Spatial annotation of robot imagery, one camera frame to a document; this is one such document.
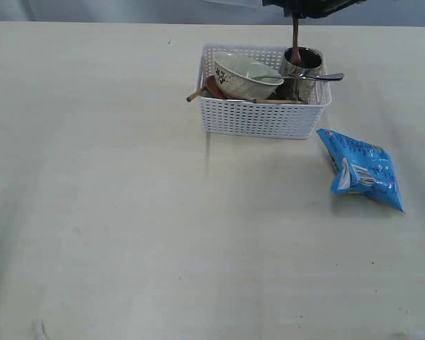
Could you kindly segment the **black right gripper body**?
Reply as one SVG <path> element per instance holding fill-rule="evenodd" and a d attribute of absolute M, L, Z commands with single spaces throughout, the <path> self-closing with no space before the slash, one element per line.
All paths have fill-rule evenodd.
<path fill-rule="evenodd" d="M 360 0 L 262 0 L 262 6 L 282 8 L 285 17 L 325 18 L 354 4 Z"/>

